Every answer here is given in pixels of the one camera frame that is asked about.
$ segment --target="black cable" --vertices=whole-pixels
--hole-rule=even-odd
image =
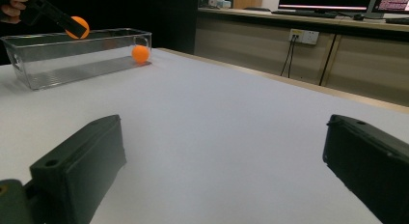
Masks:
[[[292,35],[291,41],[289,41],[289,48],[288,48],[288,53],[286,54],[286,61],[288,60],[288,56],[289,56],[289,52],[291,51],[292,43],[295,42],[296,39],[297,39],[297,36]],[[282,72],[280,73],[280,76],[283,76],[284,69],[286,68],[286,61],[284,62],[283,69],[282,69]]]
[[[292,43],[291,58],[289,60],[289,66],[288,66],[288,78],[289,78],[289,72],[291,71],[292,56],[294,55],[294,46],[295,46],[295,41],[297,41],[297,38],[298,36],[295,37],[294,42]]]

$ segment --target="dark background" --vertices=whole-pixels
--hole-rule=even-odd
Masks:
[[[134,28],[152,32],[152,47],[193,54],[198,0],[47,0],[68,15],[87,20],[91,30]],[[43,16],[27,26],[0,22],[0,37],[65,32]],[[0,44],[0,65],[9,64]]]

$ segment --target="power outlet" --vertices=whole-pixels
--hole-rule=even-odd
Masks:
[[[297,39],[295,39],[296,42],[301,42],[303,40],[304,36],[304,30],[301,29],[291,29],[289,31],[289,37],[288,40],[291,42],[294,40],[293,36],[296,36]]]
[[[316,42],[318,41],[318,34],[319,32],[304,30],[301,42],[307,44],[316,44]]]

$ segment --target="monitor screen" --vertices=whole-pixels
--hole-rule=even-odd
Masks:
[[[372,11],[383,14],[409,14],[409,0],[376,0]]]
[[[370,0],[280,0],[279,9],[316,12],[366,12]]]

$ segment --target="white table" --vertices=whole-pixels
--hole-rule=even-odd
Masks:
[[[119,114],[128,162],[92,223],[380,223],[322,161],[326,123],[409,142],[407,108],[159,49],[151,61],[39,92],[0,67],[0,179],[28,182],[38,158]]]

